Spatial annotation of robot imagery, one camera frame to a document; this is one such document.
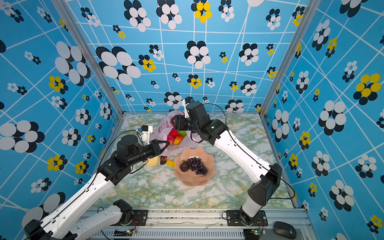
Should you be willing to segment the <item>pink plastic bag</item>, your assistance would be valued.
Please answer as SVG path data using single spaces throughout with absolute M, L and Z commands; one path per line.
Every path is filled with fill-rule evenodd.
M 164 156 L 196 146 L 202 140 L 197 134 L 192 134 L 191 138 L 191 131 L 176 130 L 172 123 L 172 118 L 175 116 L 184 117 L 185 113 L 183 111 L 168 113 L 150 135 L 150 140 L 170 142 L 170 145 L 163 151 Z

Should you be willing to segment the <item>green kiwi half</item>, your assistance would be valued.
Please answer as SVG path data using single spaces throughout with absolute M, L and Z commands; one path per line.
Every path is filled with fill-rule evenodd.
M 178 134 L 185 137 L 187 135 L 186 131 L 178 131 Z

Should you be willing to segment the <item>small yellow red mango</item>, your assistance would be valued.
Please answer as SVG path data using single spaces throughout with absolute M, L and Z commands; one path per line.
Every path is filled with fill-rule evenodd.
M 182 135 L 178 135 L 177 137 L 175 137 L 173 144 L 176 146 L 179 145 L 182 142 L 183 138 L 184 137 Z

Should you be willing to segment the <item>red strawberry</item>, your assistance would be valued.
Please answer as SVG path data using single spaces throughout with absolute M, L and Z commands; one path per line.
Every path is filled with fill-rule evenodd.
M 171 129 L 171 131 L 169 132 L 168 136 L 172 136 L 174 138 L 176 138 L 178 136 L 178 131 L 175 130 L 175 129 Z

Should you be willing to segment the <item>dark purple plum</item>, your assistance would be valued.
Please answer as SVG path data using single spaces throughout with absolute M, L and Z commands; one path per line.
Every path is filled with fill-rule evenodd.
M 184 173 L 190 169 L 190 165 L 188 162 L 182 162 L 180 165 L 180 170 Z

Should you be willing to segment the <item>dark purple grape bunch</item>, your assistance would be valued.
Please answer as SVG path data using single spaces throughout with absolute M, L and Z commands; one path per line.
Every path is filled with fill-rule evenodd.
M 208 168 L 205 167 L 204 163 L 200 158 L 192 157 L 187 160 L 190 165 L 190 170 L 195 172 L 196 175 L 206 176 Z

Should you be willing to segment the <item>red apple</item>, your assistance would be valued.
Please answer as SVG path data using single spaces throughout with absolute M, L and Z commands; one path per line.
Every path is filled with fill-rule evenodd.
M 170 144 L 173 144 L 173 143 L 174 143 L 174 140 L 175 140 L 174 137 L 172 137 L 172 136 L 167 136 L 167 141 L 169 141 Z

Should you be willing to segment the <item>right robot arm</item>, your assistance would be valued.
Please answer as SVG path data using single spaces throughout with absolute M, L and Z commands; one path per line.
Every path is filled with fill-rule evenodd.
M 282 168 L 262 160 L 238 140 L 222 121 L 212 120 L 202 103 L 187 97 L 182 101 L 185 115 L 172 118 L 174 129 L 190 131 L 200 136 L 232 158 L 250 177 L 253 185 L 248 198 L 240 208 L 241 221 L 250 226 L 259 210 L 271 199 L 280 185 Z

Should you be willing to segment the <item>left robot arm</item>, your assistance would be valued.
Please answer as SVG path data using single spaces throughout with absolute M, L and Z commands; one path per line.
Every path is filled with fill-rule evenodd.
M 139 143 L 137 135 L 126 135 L 117 149 L 101 164 L 91 179 L 70 199 L 41 220 L 31 220 L 24 227 L 28 240 L 85 240 L 112 225 L 135 222 L 133 208 L 118 200 L 96 215 L 81 220 L 81 216 L 106 192 L 114 188 L 132 167 L 161 155 L 170 145 L 168 141 L 152 140 Z

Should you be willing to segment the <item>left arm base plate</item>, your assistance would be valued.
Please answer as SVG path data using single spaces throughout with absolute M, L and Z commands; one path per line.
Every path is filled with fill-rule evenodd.
M 145 226 L 148 218 L 148 210 L 132 210 L 124 212 L 121 219 L 114 226 Z

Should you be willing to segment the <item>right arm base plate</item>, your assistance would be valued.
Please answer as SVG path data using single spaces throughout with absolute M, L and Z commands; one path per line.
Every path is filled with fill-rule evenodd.
M 265 211 L 259 210 L 254 217 L 249 217 L 241 210 L 226 210 L 229 227 L 267 227 L 268 220 Z

